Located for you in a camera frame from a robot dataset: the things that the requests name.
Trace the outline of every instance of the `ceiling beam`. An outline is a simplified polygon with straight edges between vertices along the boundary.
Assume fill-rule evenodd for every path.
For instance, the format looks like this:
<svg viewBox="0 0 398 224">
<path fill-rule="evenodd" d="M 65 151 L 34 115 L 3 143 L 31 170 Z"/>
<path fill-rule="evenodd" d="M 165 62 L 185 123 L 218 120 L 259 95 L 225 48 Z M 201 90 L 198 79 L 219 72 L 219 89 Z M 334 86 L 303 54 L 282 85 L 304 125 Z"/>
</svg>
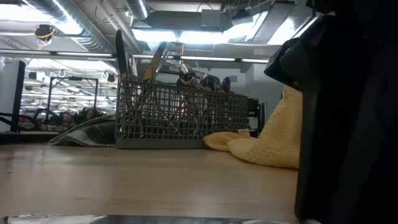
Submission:
<svg viewBox="0 0 398 224">
<path fill-rule="evenodd" d="M 253 37 L 253 41 L 268 43 L 294 7 L 293 2 L 276 2 Z"/>
</svg>

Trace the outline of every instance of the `table surface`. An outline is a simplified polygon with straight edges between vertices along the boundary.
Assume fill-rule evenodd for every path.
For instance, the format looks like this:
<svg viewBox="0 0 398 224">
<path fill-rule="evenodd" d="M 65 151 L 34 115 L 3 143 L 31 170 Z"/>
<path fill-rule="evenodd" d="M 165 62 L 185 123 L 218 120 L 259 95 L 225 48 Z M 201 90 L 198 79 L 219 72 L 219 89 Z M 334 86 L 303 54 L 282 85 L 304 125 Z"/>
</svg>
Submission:
<svg viewBox="0 0 398 224">
<path fill-rule="evenodd" d="M 0 216 L 162 215 L 294 220 L 297 171 L 205 149 L 0 145 Z"/>
</svg>

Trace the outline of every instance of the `yellow cloth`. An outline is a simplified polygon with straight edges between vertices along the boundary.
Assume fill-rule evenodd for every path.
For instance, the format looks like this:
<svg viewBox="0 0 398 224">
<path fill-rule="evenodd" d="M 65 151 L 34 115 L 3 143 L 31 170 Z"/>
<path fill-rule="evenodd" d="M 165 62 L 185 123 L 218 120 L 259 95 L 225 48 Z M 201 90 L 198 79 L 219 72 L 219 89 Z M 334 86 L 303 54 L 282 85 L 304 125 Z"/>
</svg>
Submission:
<svg viewBox="0 0 398 224">
<path fill-rule="evenodd" d="M 205 142 L 207 139 L 209 147 L 231 151 L 234 156 L 255 164 L 299 168 L 302 100 L 301 92 L 285 86 L 281 101 L 258 139 L 215 133 L 207 136 Z"/>
<path fill-rule="evenodd" d="M 219 133 L 209 134 L 203 140 L 205 140 L 205 144 L 212 149 L 229 152 L 229 149 L 226 145 L 227 142 L 239 138 L 249 137 L 243 136 L 241 134 L 223 131 Z"/>
</svg>

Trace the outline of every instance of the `gray plastic basket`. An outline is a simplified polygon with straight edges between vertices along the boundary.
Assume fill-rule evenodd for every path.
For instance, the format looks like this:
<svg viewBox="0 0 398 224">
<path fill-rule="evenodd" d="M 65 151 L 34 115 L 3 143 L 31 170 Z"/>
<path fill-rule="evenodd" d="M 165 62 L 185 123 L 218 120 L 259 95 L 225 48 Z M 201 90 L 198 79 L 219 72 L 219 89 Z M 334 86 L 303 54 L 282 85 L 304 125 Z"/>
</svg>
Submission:
<svg viewBox="0 0 398 224">
<path fill-rule="evenodd" d="M 119 80 L 116 147 L 204 148 L 203 137 L 247 127 L 243 95 Z"/>
</svg>

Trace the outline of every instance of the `gray cloth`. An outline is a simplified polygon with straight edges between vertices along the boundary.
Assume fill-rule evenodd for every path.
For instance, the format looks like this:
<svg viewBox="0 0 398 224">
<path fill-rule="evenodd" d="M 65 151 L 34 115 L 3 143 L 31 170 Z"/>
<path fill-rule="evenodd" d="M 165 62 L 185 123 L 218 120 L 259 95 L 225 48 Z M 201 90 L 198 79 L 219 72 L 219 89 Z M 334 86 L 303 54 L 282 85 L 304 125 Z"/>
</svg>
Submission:
<svg viewBox="0 0 398 224">
<path fill-rule="evenodd" d="M 115 114 L 91 119 L 51 139 L 54 146 L 78 144 L 90 147 L 113 147 Z"/>
</svg>

